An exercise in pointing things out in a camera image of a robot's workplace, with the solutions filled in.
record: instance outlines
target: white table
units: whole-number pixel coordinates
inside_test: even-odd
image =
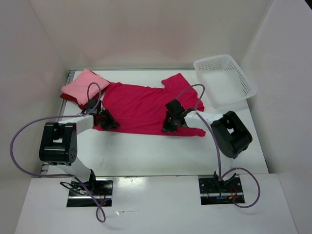
[[[69,178],[34,178],[16,234],[296,234],[283,189],[275,174],[255,175],[259,202],[249,209],[233,204],[200,205],[197,176],[116,177],[112,207],[99,223],[95,207],[66,208]],[[241,175],[246,204],[255,182]]]
[[[190,84],[199,83],[193,70],[116,70],[95,71],[101,77],[125,84],[163,87],[161,81],[181,73]],[[75,72],[74,79],[81,72]],[[198,93],[201,87],[195,88]],[[204,95],[205,112],[235,111],[253,136],[247,151],[235,160],[236,165],[252,173],[268,173],[254,123],[246,101],[221,109],[212,107]],[[80,109],[67,102],[65,115],[79,113]],[[205,137],[152,136],[88,130],[78,136],[78,157],[97,176],[175,176],[209,175],[217,168],[215,145],[209,132]],[[49,174],[61,173],[54,166]]]

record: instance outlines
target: pink towel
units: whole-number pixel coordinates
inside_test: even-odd
[[[109,85],[109,82],[103,79],[100,75],[96,75],[89,69],[84,69],[83,72],[70,84],[62,87],[64,94],[70,95],[77,99],[78,104],[84,105],[88,102],[87,90],[90,83],[96,82],[101,90]],[[98,93],[98,87],[91,85],[89,97],[92,98]]]

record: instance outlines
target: white wall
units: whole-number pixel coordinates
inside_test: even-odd
[[[241,62],[271,0],[30,0],[65,65],[193,67]]]
[[[0,29],[0,227],[10,234],[30,183],[10,159],[10,140],[27,122],[57,113],[66,70],[28,1],[0,1]],[[33,172],[41,165],[42,125],[27,130],[15,146],[17,161]]]
[[[300,234],[312,230],[312,10],[274,0],[241,66],[259,93],[249,101],[259,140]]]
[[[29,184],[29,178],[0,179],[1,234],[15,232]]]

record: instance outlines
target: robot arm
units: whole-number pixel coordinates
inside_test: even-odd
[[[96,105],[96,101],[90,100],[86,111],[92,110],[94,105]],[[77,135],[95,125],[100,125],[103,130],[119,126],[108,110],[100,108],[89,115],[60,122],[48,122],[44,126],[39,150],[41,161],[61,168],[66,174],[78,177],[90,191],[97,188],[96,176],[77,157]],[[77,182],[73,178],[72,187],[77,188]]]
[[[167,115],[163,132],[177,131],[177,127],[199,128],[209,130],[194,109],[185,110],[176,99],[166,104]],[[233,168],[233,161],[246,150],[253,138],[235,112],[229,111],[223,115],[199,112],[210,125],[221,151],[221,169],[226,172]],[[233,178],[234,172],[227,174],[223,180]]]

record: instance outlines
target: white plastic basket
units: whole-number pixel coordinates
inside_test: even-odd
[[[257,92],[255,85],[229,55],[197,60],[194,68],[214,107],[250,98]]]

